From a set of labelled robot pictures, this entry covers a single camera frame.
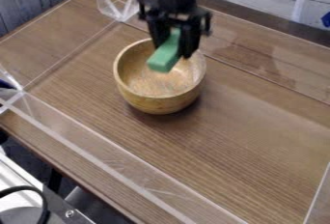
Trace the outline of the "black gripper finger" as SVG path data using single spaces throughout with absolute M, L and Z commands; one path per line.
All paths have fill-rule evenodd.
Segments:
M 151 18 L 147 20 L 154 46 L 159 48 L 170 36 L 170 25 L 166 20 Z
M 189 59 L 199 48 L 202 36 L 202 22 L 190 19 L 181 27 L 179 55 Z

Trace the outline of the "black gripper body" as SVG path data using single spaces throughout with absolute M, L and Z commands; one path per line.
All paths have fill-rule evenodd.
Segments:
M 163 19 L 170 28 L 179 27 L 182 22 L 173 16 L 185 14 L 191 19 L 203 19 L 202 33 L 210 34 L 211 13 L 198 7 L 198 0 L 138 0 L 139 18 L 147 22 L 148 19 Z

